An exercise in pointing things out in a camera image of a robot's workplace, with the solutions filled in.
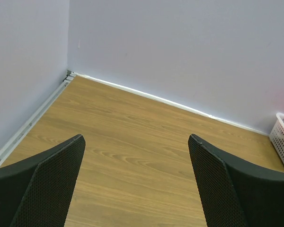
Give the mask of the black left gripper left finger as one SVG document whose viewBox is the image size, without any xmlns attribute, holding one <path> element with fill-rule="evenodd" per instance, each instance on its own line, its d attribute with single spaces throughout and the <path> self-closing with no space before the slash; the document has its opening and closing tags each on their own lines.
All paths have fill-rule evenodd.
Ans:
<svg viewBox="0 0 284 227">
<path fill-rule="evenodd" d="M 63 227 L 86 142 L 65 142 L 0 168 L 0 227 Z"/>
</svg>

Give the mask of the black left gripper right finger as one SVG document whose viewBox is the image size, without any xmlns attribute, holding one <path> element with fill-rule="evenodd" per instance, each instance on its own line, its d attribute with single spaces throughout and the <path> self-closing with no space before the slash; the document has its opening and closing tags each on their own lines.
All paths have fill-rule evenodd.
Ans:
<svg viewBox="0 0 284 227">
<path fill-rule="evenodd" d="M 189 154 L 209 227 L 284 227 L 284 173 L 248 162 L 199 136 Z"/>
</svg>

